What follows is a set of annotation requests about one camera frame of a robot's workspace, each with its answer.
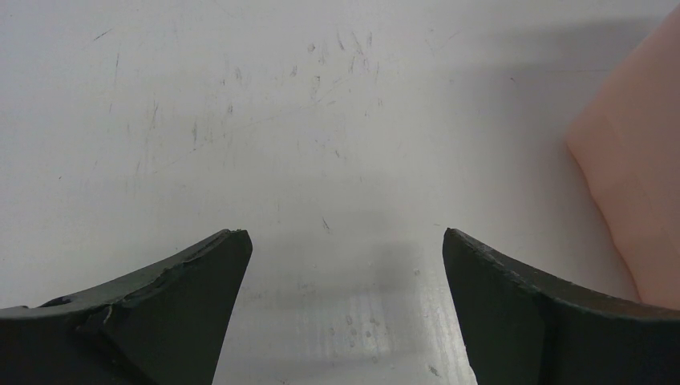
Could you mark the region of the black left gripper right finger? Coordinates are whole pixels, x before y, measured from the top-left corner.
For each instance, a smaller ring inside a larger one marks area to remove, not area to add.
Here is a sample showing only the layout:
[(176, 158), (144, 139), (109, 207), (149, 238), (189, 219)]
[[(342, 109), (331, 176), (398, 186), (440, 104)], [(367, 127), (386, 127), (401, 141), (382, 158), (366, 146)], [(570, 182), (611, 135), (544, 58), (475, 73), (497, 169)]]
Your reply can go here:
[(676, 310), (573, 284), (457, 229), (443, 263), (478, 383), (678, 383)]

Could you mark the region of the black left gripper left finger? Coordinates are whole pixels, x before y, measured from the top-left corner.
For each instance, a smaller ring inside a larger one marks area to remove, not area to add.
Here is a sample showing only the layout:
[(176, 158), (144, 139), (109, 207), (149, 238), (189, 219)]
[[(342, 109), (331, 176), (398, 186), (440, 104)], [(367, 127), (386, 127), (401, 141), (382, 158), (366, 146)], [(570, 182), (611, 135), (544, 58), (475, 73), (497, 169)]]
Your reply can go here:
[(221, 230), (161, 261), (1, 312), (4, 384), (210, 384), (253, 244)]

